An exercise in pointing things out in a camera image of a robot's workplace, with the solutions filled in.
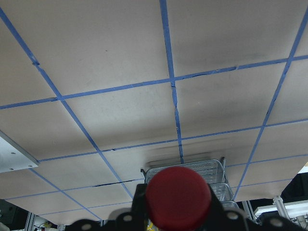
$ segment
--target metal basket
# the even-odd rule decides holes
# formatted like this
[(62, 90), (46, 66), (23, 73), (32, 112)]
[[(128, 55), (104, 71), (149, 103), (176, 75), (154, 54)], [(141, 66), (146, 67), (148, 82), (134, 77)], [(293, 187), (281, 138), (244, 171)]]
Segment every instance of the metal basket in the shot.
[(220, 201), (230, 201), (232, 200), (233, 194), (231, 192), (230, 186), (226, 183), (216, 183), (210, 184), (213, 192), (215, 193), (216, 197)]
[(218, 160), (205, 160), (205, 161), (198, 161), (192, 162), (187, 164), (180, 164), (180, 165), (172, 165), (167, 167), (158, 167), (149, 169), (145, 174), (145, 183), (149, 183), (153, 176), (160, 172), (163, 169), (168, 167), (187, 167), (190, 168), (197, 173), (199, 173), (208, 184), (217, 183), (217, 182), (226, 182), (224, 176), (224, 169), (221, 163)]
[(237, 205), (237, 203), (235, 203), (234, 201), (222, 201), (221, 205), (224, 208), (239, 208), (239, 206)]

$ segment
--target white panel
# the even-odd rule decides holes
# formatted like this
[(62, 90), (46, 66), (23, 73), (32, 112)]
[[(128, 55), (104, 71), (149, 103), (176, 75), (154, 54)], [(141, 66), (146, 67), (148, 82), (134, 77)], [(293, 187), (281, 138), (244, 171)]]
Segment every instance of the white panel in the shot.
[(239, 185), (245, 167), (246, 165), (239, 165), (226, 168), (226, 176), (231, 187), (237, 187)]
[(92, 215), (85, 209), (63, 212), (63, 213), (47, 214), (41, 217), (57, 225), (61, 225), (61, 224), (71, 225), (72, 223), (74, 223), (75, 221), (79, 219), (98, 220), (94, 215)]
[(121, 211), (129, 211), (131, 203), (124, 203), (119, 205), (102, 206), (97, 208), (90, 208), (90, 211), (98, 215), (103, 220), (114, 220), (117, 218)]
[(235, 201), (249, 201), (280, 195), (290, 180), (241, 187)]
[(168, 83), (67, 102), (103, 150), (177, 138)]
[(308, 118), (308, 61), (292, 62), (268, 124)]
[(20, 0), (1, 7), (62, 94), (168, 77), (156, 0)]
[(295, 56), (308, 55), (308, 29), (304, 30), (303, 36), (297, 47)]
[(303, 0), (167, 1), (176, 76), (287, 58)]
[(251, 164), (242, 185), (292, 179), (308, 161), (308, 156)]
[(37, 167), (38, 164), (26, 150), (0, 131), (0, 173)]
[(36, 215), (81, 208), (74, 201), (59, 192), (7, 201)]
[(2, 20), (0, 31), (0, 105), (55, 97)]
[(95, 151), (60, 102), (0, 110), (0, 124), (38, 160)]
[(55, 191), (54, 187), (26, 169), (1, 173), (0, 186), (1, 199)]
[(42, 162), (36, 171), (60, 189), (118, 182), (99, 154)]
[(259, 129), (182, 141), (185, 162), (226, 158), (227, 165), (248, 161)]
[(180, 164), (177, 142), (112, 151), (105, 156), (122, 180), (141, 179), (141, 168)]
[(265, 128), (253, 161), (308, 154), (307, 134), (308, 122)]
[(132, 195), (135, 195), (136, 187), (138, 184), (144, 184), (144, 180), (135, 180), (131, 182), (124, 183), (127, 189), (130, 191)]
[(112, 205), (132, 201), (121, 184), (71, 190), (66, 191), (66, 193), (85, 207)]
[(284, 65), (178, 81), (182, 136), (262, 125)]

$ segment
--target red ball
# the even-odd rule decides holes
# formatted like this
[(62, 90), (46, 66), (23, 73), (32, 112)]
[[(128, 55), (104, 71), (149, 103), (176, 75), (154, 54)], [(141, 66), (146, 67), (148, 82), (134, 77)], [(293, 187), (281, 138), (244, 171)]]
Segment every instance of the red ball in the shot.
[(164, 231), (197, 229), (204, 223), (212, 199), (206, 181), (185, 167), (169, 167), (157, 173), (145, 197), (150, 220)]

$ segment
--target red sphere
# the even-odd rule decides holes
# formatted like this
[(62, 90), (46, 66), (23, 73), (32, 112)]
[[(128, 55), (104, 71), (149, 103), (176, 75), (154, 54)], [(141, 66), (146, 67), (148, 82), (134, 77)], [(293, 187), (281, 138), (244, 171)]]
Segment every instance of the red sphere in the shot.
[(211, 191), (206, 181), (185, 167), (157, 173), (146, 189), (147, 211), (153, 224), (164, 231), (192, 231), (210, 210)]

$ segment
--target wire mesh tray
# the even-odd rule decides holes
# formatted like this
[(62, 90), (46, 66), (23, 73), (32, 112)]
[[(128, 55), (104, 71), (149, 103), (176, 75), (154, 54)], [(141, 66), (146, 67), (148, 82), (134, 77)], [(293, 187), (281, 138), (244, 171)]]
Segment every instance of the wire mesh tray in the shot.
[(145, 174), (145, 183), (149, 183), (153, 176), (168, 167), (187, 167), (199, 173), (208, 184), (225, 182), (224, 169), (218, 160), (204, 160), (187, 164), (172, 165), (149, 169)]
[(232, 200), (232, 192), (230, 186), (226, 183), (210, 184), (213, 192), (220, 201)]
[(237, 205), (237, 203), (235, 203), (234, 201), (222, 201), (221, 205), (224, 208), (239, 208), (239, 206)]

